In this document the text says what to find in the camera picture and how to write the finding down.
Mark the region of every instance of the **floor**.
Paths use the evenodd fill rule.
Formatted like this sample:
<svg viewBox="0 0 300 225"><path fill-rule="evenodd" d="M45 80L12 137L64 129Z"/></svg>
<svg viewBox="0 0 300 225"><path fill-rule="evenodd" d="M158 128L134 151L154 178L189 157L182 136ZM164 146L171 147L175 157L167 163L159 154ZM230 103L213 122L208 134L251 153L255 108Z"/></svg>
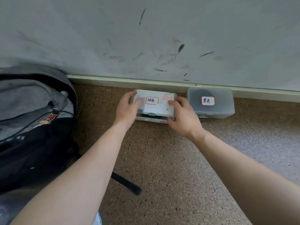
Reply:
<svg viewBox="0 0 300 225"><path fill-rule="evenodd" d="M110 127L131 89L75 85L76 140L82 152ZM300 185L300 104L235 98L235 114L203 127ZM197 148L166 124L135 121L115 172L140 186L135 196L110 180L100 206L103 224L250 224Z"/></svg>

